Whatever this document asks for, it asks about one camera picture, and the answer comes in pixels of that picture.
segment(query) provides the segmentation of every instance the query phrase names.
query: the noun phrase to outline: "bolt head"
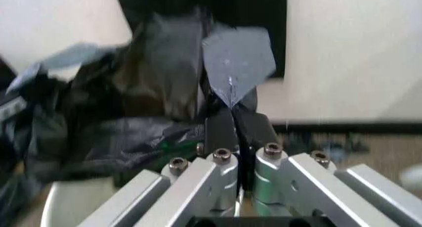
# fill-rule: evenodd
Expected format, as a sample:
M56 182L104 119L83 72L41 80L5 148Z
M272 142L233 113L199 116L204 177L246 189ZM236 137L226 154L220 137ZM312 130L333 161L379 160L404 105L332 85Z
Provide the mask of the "bolt head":
M216 149L212 153L212 159L217 164L227 164L230 162L232 152L225 148Z
M188 168L188 164L188 161L184 158L172 158L169 162L170 173L179 176Z
M281 158L282 152L283 152L282 146L277 143L267 143L264 146L264 155L270 159Z
M325 154L325 152L320 150L314 150L311 152L311 157L324 168L328 168L330 164L330 159L328 158L328 155Z
M203 156L205 153L204 143L200 142L196 144L196 155Z

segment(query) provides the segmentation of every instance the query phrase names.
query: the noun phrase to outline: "metal plate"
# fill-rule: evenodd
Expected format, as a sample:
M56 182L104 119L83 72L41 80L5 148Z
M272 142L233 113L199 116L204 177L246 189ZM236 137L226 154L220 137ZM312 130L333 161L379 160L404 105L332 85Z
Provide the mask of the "metal plate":
M167 178L143 170L78 226L131 226L169 186Z
M195 159L135 226L185 226L214 206L223 188L219 179L220 168L215 163Z
M360 164L335 175L400 226L422 226L422 201Z
M309 216L322 212L337 226L397 226L309 155L284 160L276 178L286 205Z

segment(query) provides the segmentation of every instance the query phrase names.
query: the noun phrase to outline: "crumpled plastic bag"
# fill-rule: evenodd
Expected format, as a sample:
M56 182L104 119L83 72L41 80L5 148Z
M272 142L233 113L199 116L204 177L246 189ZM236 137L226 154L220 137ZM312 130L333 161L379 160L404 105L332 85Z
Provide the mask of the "crumpled plastic bag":
M196 116L207 20L198 10L179 17L153 13L138 27L124 63L113 75L127 116Z

